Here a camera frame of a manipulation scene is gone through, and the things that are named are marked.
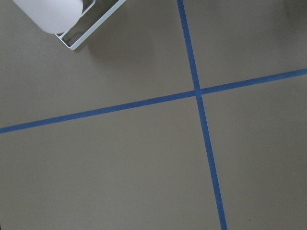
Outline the white paper roll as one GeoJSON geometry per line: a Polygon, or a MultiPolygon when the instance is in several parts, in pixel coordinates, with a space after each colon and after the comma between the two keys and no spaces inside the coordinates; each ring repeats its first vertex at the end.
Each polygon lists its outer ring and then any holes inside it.
{"type": "Polygon", "coordinates": [[[81,18],[81,0],[15,0],[14,3],[43,31],[59,34],[81,18]]]}

